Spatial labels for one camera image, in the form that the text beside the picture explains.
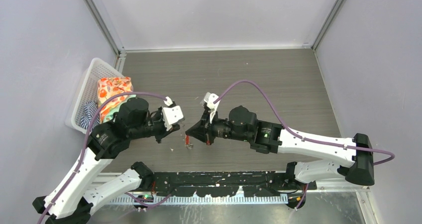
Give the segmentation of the red key tag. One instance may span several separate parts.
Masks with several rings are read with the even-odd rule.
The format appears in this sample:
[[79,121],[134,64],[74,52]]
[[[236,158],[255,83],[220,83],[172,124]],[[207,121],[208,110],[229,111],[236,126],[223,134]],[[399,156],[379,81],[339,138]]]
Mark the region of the red key tag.
[[189,136],[185,136],[185,145],[189,145],[190,144],[190,139]]

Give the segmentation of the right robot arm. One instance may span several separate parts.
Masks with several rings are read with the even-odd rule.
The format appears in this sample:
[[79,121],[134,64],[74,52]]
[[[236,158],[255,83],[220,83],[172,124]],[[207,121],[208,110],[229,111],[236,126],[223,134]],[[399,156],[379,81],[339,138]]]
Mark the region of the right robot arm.
[[259,120],[243,106],[233,108],[228,118],[218,118],[209,108],[201,119],[186,131],[207,145],[216,138],[249,143],[256,152],[289,153],[315,157],[312,162],[290,162],[286,167],[284,183],[290,189],[317,180],[343,178],[360,185],[373,186],[374,161],[369,137],[357,133],[353,138],[334,138],[292,129],[282,124]]

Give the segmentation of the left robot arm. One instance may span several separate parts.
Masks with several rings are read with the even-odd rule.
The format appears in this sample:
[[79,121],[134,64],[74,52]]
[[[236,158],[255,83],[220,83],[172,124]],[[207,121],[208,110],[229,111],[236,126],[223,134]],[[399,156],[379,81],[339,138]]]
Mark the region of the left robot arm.
[[99,124],[86,135],[85,147],[62,182],[47,196],[33,201],[40,221],[47,224],[85,224],[114,198],[139,189],[150,190],[154,173],[135,162],[120,176],[92,188],[91,184],[135,139],[154,137],[158,143],[180,129],[184,115],[180,106],[167,99],[164,107],[149,111],[142,98],[125,102],[111,121]]

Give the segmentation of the silver perforated keyring plate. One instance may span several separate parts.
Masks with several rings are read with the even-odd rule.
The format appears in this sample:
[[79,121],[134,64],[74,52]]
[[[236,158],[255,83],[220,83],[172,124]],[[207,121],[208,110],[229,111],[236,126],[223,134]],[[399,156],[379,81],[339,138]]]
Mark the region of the silver perforated keyring plate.
[[180,125],[180,130],[181,130],[181,138],[183,140],[184,146],[187,150],[192,150],[193,149],[193,144],[190,141],[190,137],[188,135],[186,135],[186,131],[185,131],[185,125],[181,124]]

